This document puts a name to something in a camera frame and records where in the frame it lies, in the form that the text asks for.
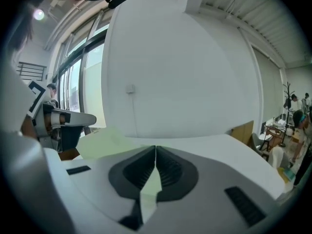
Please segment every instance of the roller shade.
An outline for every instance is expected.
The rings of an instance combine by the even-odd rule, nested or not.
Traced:
[[[263,122],[283,113],[283,84],[279,68],[265,55],[253,49],[258,61],[263,86]]]

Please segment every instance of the black pants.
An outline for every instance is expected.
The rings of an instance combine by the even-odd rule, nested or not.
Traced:
[[[307,171],[307,169],[309,168],[311,162],[312,162],[312,155],[310,154],[310,151],[309,149],[311,148],[311,144],[309,145],[308,149],[307,149],[307,152],[306,154],[304,155],[303,157],[303,160],[302,160],[302,163],[301,163],[301,166],[296,174],[296,179],[294,181],[294,185],[297,185],[302,176],[304,175],[304,173]]]

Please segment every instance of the corrugated ceiling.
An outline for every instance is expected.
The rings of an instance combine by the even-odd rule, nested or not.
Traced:
[[[203,0],[202,3],[231,13],[257,30],[286,66],[311,61],[311,50],[300,26],[280,0]]]

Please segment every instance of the bright light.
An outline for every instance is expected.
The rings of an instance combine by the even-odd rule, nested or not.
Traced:
[[[36,20],[42,20],[44,18],[44,12],[42,10],[37,9],[33,13],[33,17]]]

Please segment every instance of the green paper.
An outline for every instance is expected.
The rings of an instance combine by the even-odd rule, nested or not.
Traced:
[[[84,159],[100,158],[138,148],[114,127],[102,128],[80,138],[77,150]]]

